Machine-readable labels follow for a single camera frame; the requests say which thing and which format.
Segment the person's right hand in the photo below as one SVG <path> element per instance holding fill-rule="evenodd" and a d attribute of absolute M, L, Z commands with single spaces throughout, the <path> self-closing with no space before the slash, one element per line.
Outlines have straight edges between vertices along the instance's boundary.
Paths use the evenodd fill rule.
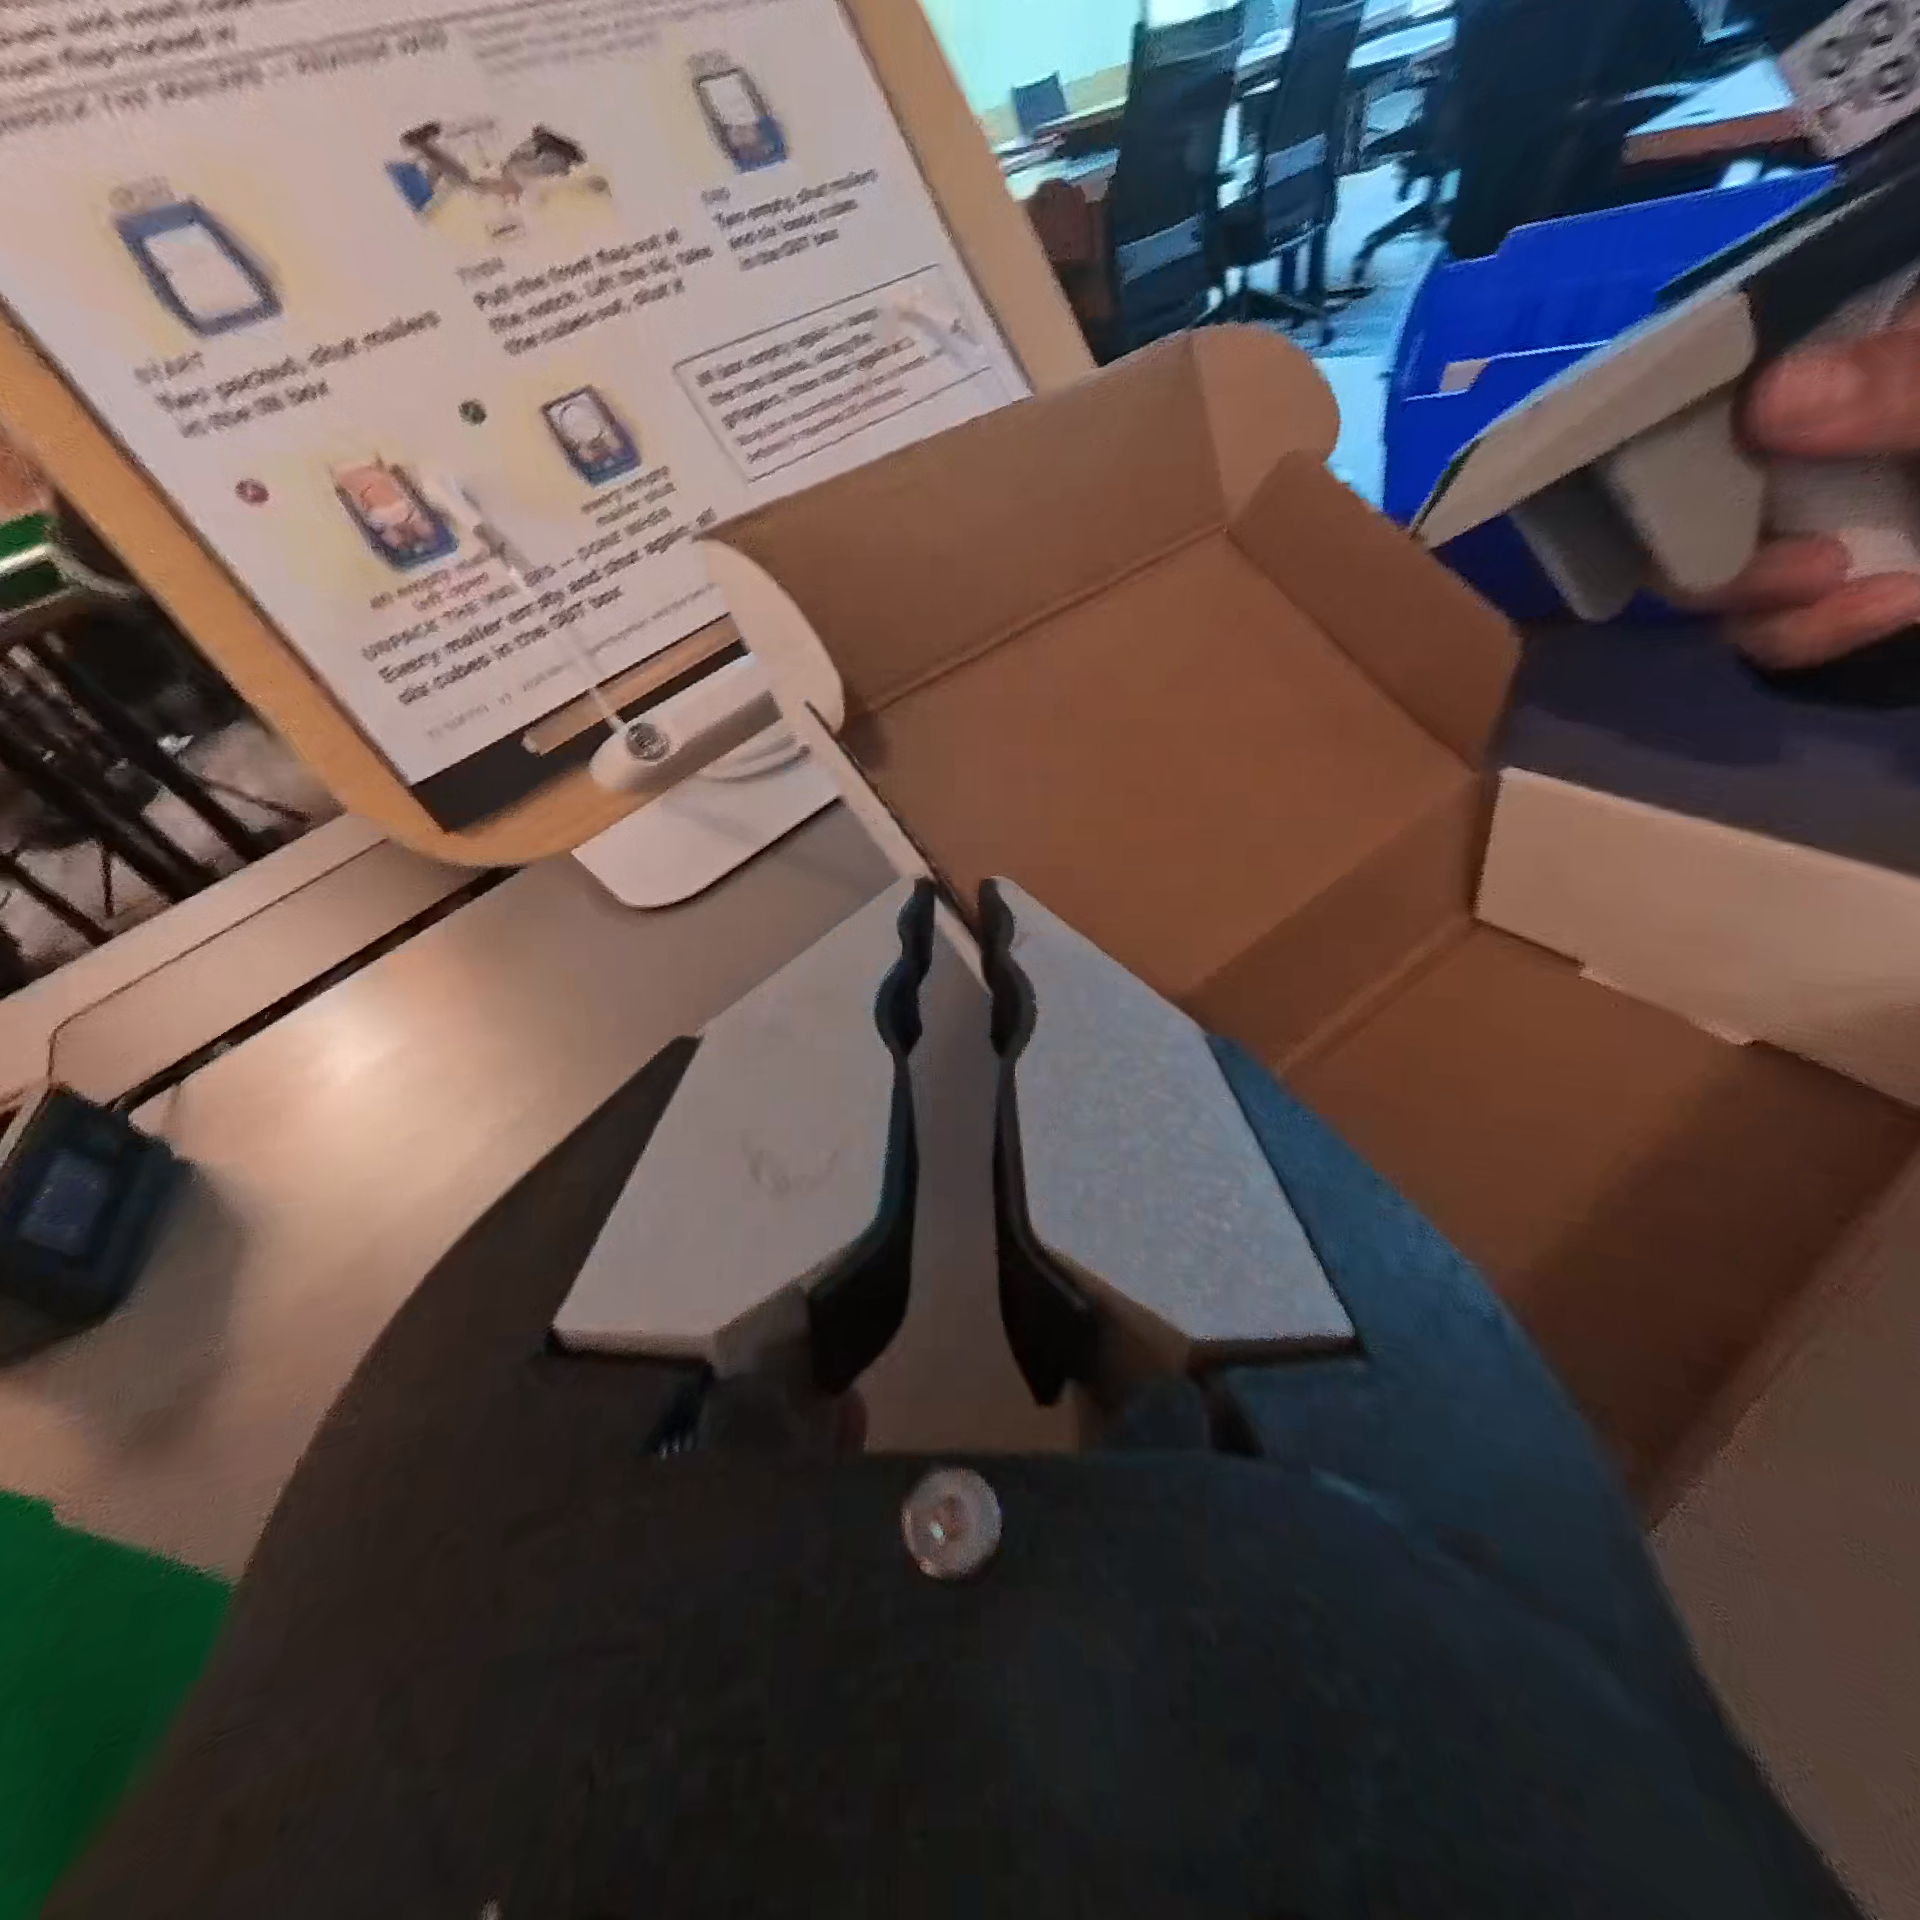
<path fill-rule="evenodd" d="M 1779 357 L 1743 404 L 1743 430 L 1766 460 L 1835 464 L 1917 460 L 1917 300 L 1882 324 Z M 1852 659 L 1917 624 L 1917 576 L 1862 571 L 1829 530 L 1762 519 L 1755 556 L 1709 607 L 1727 643 L 1773 677 Z"/>

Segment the brown padded chair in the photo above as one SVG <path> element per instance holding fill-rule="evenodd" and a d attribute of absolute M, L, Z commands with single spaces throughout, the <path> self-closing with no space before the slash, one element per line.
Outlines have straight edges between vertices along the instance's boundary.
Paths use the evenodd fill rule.
<path fill-rule="evenodd" d="M 1096 364 L 1117 357 L 1117 294 L 1106 197 L 1082 183 L 1046 179 L 1026 197 L 1026 217 L 1070 306 Z"/>

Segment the black device with screen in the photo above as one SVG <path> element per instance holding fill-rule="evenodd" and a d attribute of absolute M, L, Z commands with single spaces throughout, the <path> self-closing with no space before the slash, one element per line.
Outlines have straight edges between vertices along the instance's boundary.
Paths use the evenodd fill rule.
<path fill-rule="evenodd" d="M 125 1111 L 43 1079 L 3 1111 L 3 1340 L 60 1340 L 132 1296 L 185 1161 Z"/>

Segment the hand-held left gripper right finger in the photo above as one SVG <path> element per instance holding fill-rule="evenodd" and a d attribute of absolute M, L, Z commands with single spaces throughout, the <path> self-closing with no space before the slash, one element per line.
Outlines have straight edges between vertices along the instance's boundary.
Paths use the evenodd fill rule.
<path fill-rule="evenodd" d="M 1356 1347 L 1213 1040 L 1015 880 L 980 886 L 996 1304 L 1040 1406 Z"/>

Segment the blue plastic bin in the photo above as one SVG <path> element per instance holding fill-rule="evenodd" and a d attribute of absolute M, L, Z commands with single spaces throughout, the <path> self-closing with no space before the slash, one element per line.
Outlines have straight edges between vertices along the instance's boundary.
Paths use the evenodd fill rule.
<path fill-rule="evenodd" d="M 1672 281 L 1786 219 L 1835 179 L 1799 164 L 1757 183 L 1567 214 L 1493 254 L 1436 263 L 1402 329 L 1383 417 L 1383 511 L 1405 526 L 1499 413 L 1659 313 Z M 1860 571 L 1913 571 L 1913 539 L 1842 539 Z M 1523 623 L 1575 623 L 1505 519 L 1432 549 Z"/>

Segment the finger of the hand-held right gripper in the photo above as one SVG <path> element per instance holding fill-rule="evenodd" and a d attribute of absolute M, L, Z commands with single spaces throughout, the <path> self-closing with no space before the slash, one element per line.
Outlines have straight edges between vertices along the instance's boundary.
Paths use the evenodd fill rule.
<path fill-rule="evenodd" d="M 1700 291 L 1589 354 L 1480 430 L 1410 529 L 1449 544 L 1557 480 L 1616 480 L 1663 589 L 1712 593 L 1762 534 L 1766 477 L 1737 430 L 1757 354 L 1743 291 Z"/>
<path fill-rule="evenodd" d="M 1669 617 L 1653 553 L 1616 480 L 1557 480 L 1513 503 L 1512 523 L 1575 619 Z"/>

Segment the white cardboard mailer box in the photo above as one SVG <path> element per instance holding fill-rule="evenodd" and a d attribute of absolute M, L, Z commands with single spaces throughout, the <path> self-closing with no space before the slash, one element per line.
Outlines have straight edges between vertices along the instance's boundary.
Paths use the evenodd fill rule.
<path fill-rule="evenodd" d="M 1015 880 L 1193 1016 L 1356 1347 L 827 1487 L 749 1759 L 852 1917 L 1866 1917 L 1646 1523 L 1917 1276 L 1917 881 L 1499 773 L 1519 643 L 1193 333 L 732 523 L 783 709 L 980 964 Z"/>

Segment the dark metal rack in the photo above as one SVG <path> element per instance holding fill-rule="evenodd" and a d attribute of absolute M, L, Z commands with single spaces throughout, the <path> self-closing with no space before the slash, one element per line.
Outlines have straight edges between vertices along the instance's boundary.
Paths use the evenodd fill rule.
<path fill-rule="evenodd" d="M 337 814 L 159 610 L 3 614 L 6 997 Z"/>

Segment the black office chair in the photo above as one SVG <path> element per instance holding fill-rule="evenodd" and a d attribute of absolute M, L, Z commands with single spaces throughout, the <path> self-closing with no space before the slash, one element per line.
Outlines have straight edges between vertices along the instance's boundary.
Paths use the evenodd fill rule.
<path fill-rule="evenodd" d="M 1236 90 L 1243 4 L 1140 23 L 1106 193 L 1112 363 L 1206 317 L 1216 281 L 1219 154 Z"/>
<path fill-rule="evenodd" d="M 1332 341 L 1329 237 L 1336 217 L 1352 57 L 1362 1 L 1300 1 L 1256 109 L 1255 173 L 1216 217 L 1227 320 L 1312 321 Z"/>

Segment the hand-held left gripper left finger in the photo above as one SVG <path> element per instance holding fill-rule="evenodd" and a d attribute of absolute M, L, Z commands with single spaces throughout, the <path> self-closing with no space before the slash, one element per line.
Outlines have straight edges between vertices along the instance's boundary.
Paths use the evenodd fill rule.
<path fill-rule="evenodd" d="M 917 1213 L 912 1057 L 937 887 L 899 880 L 707 1019 L 552 1337 L 840 1397 L 902 1324 Z"/>

